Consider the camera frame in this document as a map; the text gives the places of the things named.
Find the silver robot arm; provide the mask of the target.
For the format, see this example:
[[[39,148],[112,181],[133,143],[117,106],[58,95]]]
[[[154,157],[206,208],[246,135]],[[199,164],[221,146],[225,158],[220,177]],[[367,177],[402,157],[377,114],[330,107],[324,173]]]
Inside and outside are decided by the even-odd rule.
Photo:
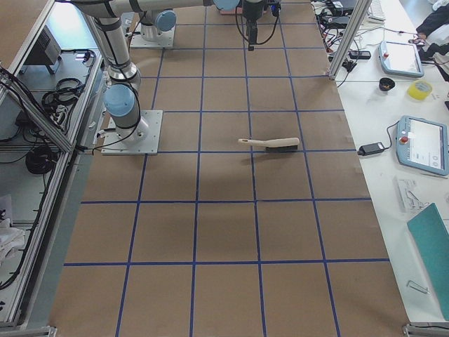
[[[140,34],[145,41],[156,41],[163,33],[171,31],[177,21],[172,9],[145,11],[139,13],[139,17]]]
[[[125,34],[121,27],[121,15],[137,13],[141,24],[155,27],[160,32],[170,31],[176,24],[175,8],[215,6],[224,11],[242,10],[246,19],[248,49],[253,50],[257,42],[257,21],[266,10],[279,17],[279,1],[70,1],[83,15],[93,21],[91,32],[98,36],[100,52],[107,61],[107,72],[113,84],[128,82],[140,85],[140,73],[131,61]]]

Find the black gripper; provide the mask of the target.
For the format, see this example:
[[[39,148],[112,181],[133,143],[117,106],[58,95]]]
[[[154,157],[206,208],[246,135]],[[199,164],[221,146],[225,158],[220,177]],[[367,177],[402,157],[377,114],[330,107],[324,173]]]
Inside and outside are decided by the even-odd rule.
[[[243,0],[242,15],[246,21],[246,35],[248,39],[248,50],[254,51],[257,44],[257,21],[265,11],[270,11],[277,18],[281,11],[281,2],[278,0]]]

